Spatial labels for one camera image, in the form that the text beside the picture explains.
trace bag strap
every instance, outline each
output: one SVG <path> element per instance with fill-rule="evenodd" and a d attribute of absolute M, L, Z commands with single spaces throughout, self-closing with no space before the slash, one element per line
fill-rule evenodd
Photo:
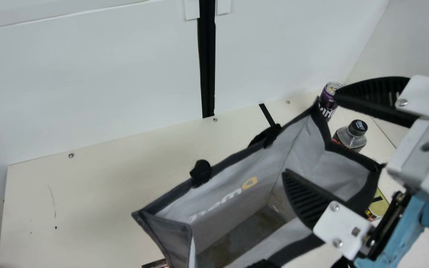
<path fill-rule="evenodd" d="M 278 266 L 270 261 L 266 261 L 265 259 L 262 259 L 257 263 L 251 264 L 246 268 L 281 268 L 281 266 Z"/>

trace black vertical rail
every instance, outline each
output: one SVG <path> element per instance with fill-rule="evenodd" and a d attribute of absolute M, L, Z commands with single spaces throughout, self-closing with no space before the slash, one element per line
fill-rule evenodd
<path fill-rule="evenodd" d="M 203 118 L 215 115 L 215 0 L 200 0 L 198 54 L 200 56 L 201 109 Z"/>

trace black strap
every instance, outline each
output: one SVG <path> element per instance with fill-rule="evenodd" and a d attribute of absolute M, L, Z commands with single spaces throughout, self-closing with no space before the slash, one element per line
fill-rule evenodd
<path fill-rule="evenodd" d="M 266 261 L 265 259 L 258 261 L 257 263 L 254 263 L 247 268 L 281 268 L 281 266 L 278 266 L 270 261 Z"/>
<path fill-rule="evenodd" d="M 190 171 L 190 175 L 192 178 L 192 187 L 198 188 L 201 185 L 204 185 L 211 179 L 211 169 L 210 163 L 206 160 L 198 160 L 194 165 L 194 168 Z"/>
<path fill-rule="evenodd" d="M 269 113 L 269 111 L 266 108 L 266 105 L 264 105 L 264 103 L 261 103 L 259 105 L 259 107 L 261 108 L 261 111 L 263 112 L 264 116 L 267 119 L 267 122 L 269 122 L 269 125 L 272 127 L 273 125 L 276 124 L 276 122 L 274 122 L 273 117 L 271 116 L 271 114 Z"/>
<path fill-rule="evenodd" d="M 354 263 L 342 256 L 332 265 L 331 268 L 354 268 Z"/>
<path fill-rule="evenodd" d="M 272 127 L 268 127 L 264 131 L 261 132 L 261 134 L 257 135 L 252 139 L 252 141 L 249 143 L 249 146 L 252 146 L 254 144 L 257 144 L 258 142 L 264 141 L 264 148 L 267 148 L 269 145 L 271 145 L 281 133 L 282 127 L 279 124 L 275 124 Z"/>

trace white bracket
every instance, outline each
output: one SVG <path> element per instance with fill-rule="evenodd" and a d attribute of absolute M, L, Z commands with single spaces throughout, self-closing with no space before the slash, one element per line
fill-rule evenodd
<path fill-rule="evenodd" d="M 185 19 L 196 20 L 200 17 L 200 2 L 199 0 L 184 0 Z"/>
<path fill-rule="evenodd" d="M 223 15 L 231 13 L 231 0 L 217 0 L 216 14 Z"/>
<path fill-rule="evenodd" d="M 314 234 L 353 260 L 371 223 L 339 202 L 332 201 L 315 224 Z"/>
<path fill-rule="evenodd" d="M 395 103 L 399 111 L 429 117 L 429 77 L 413 76 Z"/>

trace plastic bottle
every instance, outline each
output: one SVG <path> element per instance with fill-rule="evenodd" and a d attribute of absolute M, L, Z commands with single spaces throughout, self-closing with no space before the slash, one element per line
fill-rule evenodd
<path fill-rule="evenodd" d="M 338 129 L 332 137 L 332 141 L 358 153 L 366 145 L 364 135 L 367 129 L 368 126 L 365 122 L 354 120 L 347 127 Z"/>

